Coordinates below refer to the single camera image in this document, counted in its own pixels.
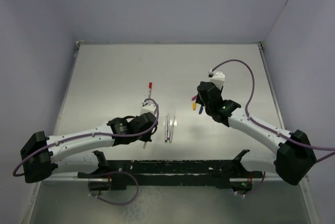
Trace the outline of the red white pen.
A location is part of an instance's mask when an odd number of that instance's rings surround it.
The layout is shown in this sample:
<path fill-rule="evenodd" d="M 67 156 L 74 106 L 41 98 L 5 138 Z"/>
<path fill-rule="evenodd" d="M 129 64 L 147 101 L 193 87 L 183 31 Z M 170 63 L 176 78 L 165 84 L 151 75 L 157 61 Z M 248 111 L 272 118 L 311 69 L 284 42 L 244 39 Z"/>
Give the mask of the red white pen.
<path fill-rule="evenodd" d="M 149 89 L 148 90 L 148 98 L 146 100 L 146 104 L 151 104 L 152 103 L 151 95 L 152 95 L 152 89 Z"/>

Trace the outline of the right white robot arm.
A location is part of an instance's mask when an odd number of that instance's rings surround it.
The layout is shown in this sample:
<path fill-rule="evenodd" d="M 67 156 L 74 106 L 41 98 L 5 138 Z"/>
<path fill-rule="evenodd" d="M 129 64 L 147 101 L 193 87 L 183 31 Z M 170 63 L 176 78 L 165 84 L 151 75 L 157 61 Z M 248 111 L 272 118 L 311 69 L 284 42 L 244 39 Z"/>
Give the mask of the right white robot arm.
<path fill-rule="evenodd" d="M 244 155 L 232 166 L 237 177 L 262 171 L 276 173 L 286 183 L 298 185 L 316 163 L 316 156 L 304 132 L 290 132 L 256 122 L 241 105 L 223 99 L 214 83 L 201 82 L 198 85 L 196 102 L 204 106 L 206 114 L 215 122 L 245 133 L 272 152 L 272 155 L 266 156 Z"/>

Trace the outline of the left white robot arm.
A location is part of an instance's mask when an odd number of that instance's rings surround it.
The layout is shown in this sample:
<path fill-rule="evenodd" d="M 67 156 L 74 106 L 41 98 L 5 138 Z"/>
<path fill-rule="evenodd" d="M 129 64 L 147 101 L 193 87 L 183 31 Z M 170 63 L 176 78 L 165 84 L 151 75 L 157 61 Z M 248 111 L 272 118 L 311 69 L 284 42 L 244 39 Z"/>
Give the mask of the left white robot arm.
<path fill-rule="evenodd" d="M 157 129 L 158 118 L 151 112 L 140 116 L 114 118 L 91 130 L 63 136 L 46 136 L 44 131 L 34 133 L 20 151 L 28 184 L 42 181 L 59 169 L 59 161 L 75 154 L 97 148 L 128 145 L 135 141 L 150 142 Z"/>

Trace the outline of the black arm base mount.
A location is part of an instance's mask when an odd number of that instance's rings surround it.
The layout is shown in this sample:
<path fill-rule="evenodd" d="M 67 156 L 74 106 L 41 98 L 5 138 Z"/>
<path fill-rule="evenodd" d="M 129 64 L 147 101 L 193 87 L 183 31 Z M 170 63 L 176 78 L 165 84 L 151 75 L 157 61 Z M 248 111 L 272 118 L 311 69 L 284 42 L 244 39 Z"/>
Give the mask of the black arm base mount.
<path fill-rule="evenodd" d="M 195 186 L 229 189 L 238 187 L 234 179 L 248 182 L 261 178 L 262 172 L 248 172 L 240 163 L 247 150 L 232 160 L 107 160 L 94 151 L 98 168 L 79 172 L 78 178 L 109 178 L 110 189 L 125 190 L 127 186 Z"/>

